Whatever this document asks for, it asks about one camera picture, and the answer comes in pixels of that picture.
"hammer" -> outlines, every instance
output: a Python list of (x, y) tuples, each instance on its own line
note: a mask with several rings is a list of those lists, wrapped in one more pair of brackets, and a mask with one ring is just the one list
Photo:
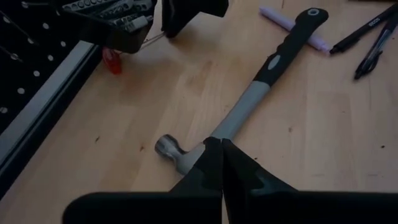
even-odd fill
[[(282, 76), (300, 52), (313, 32), (329, 18), (323, 9), (311, 8), (301, 12), (296, 25), (276, 53), (270, 55), (238, 102), (210, 135), (218, 139), (233, 139), (256, 106), (271, 90), (271, 86)], [(166, 134), (156, 142), (155, 151), (162, 157), (174, 161), (177, 171), (185, 175), (205, 150), (201, 142), (191, 151), (184, 151), (178, 141)]]

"black pegboard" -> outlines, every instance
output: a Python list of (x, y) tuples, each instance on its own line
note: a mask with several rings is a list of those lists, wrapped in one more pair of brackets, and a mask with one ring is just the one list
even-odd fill
[(0, 134), (78, 42), (53, 7), (0, 1)]

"black pen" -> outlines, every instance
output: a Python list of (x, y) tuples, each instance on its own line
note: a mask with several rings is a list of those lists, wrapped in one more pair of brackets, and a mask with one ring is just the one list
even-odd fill
[(386, 26), (384, 26), (381, 31), (377, 41), (373, 44), (372, 48), (366, 55), (365, 59), (359, 64), (359, 67), (355, 71), (355, 80), (360, 79), (362, 76), (367, 75), (376, 67), (379, 61), (379, 56), (382, 54), (382, 48), (387, 42), (388, 38), (394, 32), (394, 29), (398, 24), (398, 12), (396, 12), (388, 21)]
[(378, 15), (376, 18), (369, 21), (366, 25), (362, 26), (342, 41), (338, 42), (333, 48), (330, 50), (330, 54), (335, 54), (337, 52), (344, 52), (351, 48), (354, 44), (356, 44), (360, 37), (365, 35), (367, 32), (377, 27), (382, 22), (386, 21), (393, 13), (398, 12), (398, 3), (393, 4), (390, 8), (386, 9), (383, 13)]

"red tag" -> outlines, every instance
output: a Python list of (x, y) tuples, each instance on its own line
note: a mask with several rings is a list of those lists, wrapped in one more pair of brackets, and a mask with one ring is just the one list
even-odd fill
[(120, 56), (114, 50), (111, 50), (107, 47), (102, 48), (102, 59), (104, 60), (109, 71), (111, 71), (114, 75), (119, 75), (122, 73)]

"black rubber grip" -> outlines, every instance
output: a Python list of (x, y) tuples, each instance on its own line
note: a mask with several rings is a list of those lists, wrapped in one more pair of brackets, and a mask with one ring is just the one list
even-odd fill
[(277, 51), (269, 56), (253, 81), (272, 86), (293, 62), (313, 32), (328, 18), (329, 13), (323, 9), (311, 8), (300, 13), (290, 34), (278, 46)]

